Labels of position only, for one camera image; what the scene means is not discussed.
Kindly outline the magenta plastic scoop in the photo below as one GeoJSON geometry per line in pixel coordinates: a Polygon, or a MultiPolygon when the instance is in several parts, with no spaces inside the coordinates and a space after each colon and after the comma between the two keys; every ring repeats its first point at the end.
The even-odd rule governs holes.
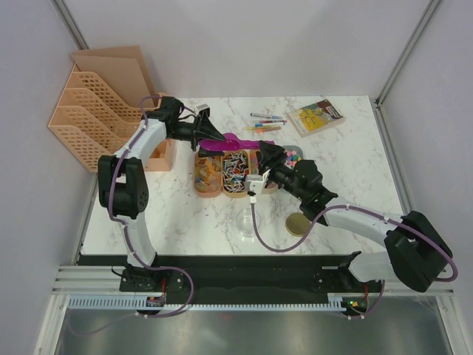
{"type": "Polygon", "coordinates": [[[234,133],[227,132],[224,134],[225,140],[216,141],[204,139],[200,141],[200,147],[212,152],[219,151],[237,151],[241,149],[259,149],[259,142],[252,140],[242,140],[234,133]]]}

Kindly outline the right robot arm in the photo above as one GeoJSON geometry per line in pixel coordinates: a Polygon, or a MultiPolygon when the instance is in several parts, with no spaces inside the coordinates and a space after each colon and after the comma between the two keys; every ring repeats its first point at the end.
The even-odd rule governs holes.
{"type": "Polygon", "coordinates": [[[417,292],[434,282],[451,282],[458,276],[453,253],[428,218],[415,210],[406,215],[377,212],[351,203],[325,188],[313,160],[286,166],[283,147],[259,142],[259,173],[299,200],[311,223],[350,231],[367,238],[383,251],[353,252],[339,266],[338,281],[355,291],[374,280],[398,280],[417,292]]]}

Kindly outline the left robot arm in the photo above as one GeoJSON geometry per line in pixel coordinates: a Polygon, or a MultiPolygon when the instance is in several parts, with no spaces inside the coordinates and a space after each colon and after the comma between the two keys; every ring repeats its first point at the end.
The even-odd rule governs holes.
{"type": "Polygon", "coordinates": [[[146,225],[149,188],[144,166],[159,144],[169,138],[187,141],[196,150],[202,140],[224,141],[225,137],[210,121],[206,104],[189,109],[175,97],[150,95],[141,100],[140,114],[137,130],[124,146],[98,159],[98,197],[109,219],[122,230],[127,263],[141,268],[137,283],[153,291],[163,278],[154,265],[157,252],[146,225]]]}

